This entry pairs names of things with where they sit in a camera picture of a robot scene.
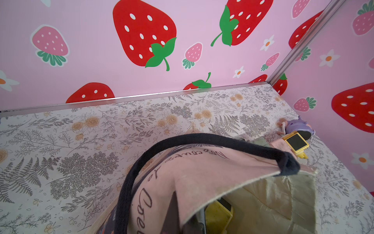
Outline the cream canvas tote bag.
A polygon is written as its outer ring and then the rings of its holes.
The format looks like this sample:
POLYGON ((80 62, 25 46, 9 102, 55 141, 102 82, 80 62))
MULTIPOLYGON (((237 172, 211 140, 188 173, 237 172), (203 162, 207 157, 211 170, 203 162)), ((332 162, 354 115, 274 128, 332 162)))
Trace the cream canvas tote bag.
POLYGON ((207 234, 205 209, 234 209, 227 234, 314 234, 316 170, 288 151, 215 134, 162 140, 132 166, 91 234, 207 234))

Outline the purple pencil sharpener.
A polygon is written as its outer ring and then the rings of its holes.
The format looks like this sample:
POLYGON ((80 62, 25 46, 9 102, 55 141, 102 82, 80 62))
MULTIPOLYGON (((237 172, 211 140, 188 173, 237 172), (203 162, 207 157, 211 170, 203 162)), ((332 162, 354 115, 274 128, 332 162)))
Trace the purple pencil sharpener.
POLYGON ((309 140, 313 135, 315 135, 315 130, 304 121, 301 116, 298 119, 287 121, 282 118, 277 122, 277 125, 281 128, 278 132, 279 135, 288 135, 293 132, 298 132, 305 140, 309 140))

